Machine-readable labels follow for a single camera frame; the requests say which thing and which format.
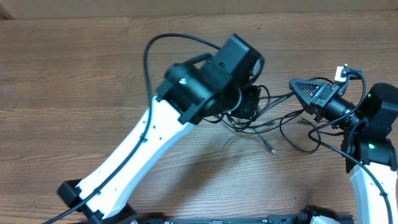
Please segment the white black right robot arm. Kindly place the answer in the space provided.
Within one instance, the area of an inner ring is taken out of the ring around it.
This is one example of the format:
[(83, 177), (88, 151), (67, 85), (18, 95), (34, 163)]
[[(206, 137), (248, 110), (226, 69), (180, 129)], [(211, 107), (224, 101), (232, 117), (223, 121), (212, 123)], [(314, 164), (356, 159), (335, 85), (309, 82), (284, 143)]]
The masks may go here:
[(353, 186), (358, 223), (397, 223), (397, 156), (388, 139), (397, 118), (397, 88), (374, 84), (358, 106), (339, 85), (292, 79), (289, 88), (304, 110), (344, 131), (340, 152)]

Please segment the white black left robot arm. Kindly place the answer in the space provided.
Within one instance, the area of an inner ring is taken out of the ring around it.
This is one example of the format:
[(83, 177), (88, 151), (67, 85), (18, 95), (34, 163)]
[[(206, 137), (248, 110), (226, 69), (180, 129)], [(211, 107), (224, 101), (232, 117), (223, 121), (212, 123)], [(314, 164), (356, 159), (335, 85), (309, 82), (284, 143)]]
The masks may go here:
[(163, 154), (204, 118), (228, 114), (252, 120), (264, 57), (238, 35), (215, 54), (173, 64), (149, 107), (114, 152), (84, 179), (64, 181), (57, 193), (69, 212), (88, 223), (135, 223), (128, 199)]

